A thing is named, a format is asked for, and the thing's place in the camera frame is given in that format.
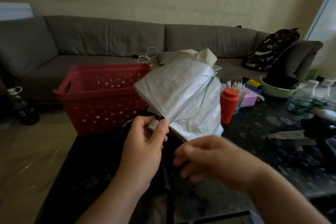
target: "purple box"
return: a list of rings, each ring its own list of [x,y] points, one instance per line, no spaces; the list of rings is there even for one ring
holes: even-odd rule
[[[249,90],[249,93],[245,95],[240,108],[253,106],[257,100],[257,97],[258,96],[256,93],[254,93],[252,90]]]

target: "red plastic basket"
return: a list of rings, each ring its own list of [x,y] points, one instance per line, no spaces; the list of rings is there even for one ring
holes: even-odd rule
[[[150,71],[148,64],[73,66],[54,93],[78,135],[110,132],[148,107],[133,84]]]

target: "floor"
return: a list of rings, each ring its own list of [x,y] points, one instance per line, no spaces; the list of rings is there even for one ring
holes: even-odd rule
[[[40,114],[39,123],[22,126],[0,120],[0,220],[32,224],[77,134],[61,111]],[[212,222],[240,224],[240,218]]]

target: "person's left hand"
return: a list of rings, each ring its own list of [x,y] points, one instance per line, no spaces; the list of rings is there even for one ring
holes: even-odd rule
[[[152,178],[159,169],[162,143],[167,141],[168,120],[161,120],[151,135],[147,126],[153,116],[137,116],[124,143],[117,171],[123,179],[134,182],[141,195],[149,188]]]

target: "person's right hand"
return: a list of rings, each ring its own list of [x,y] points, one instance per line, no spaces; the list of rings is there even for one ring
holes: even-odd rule
[[[220,180],[228,187],[248,192],[272,168],[229,140],[205,136],[188,141],[175,151],[174,165],[190,161],[181,171],[182,178],[196,183],[207,178]]]

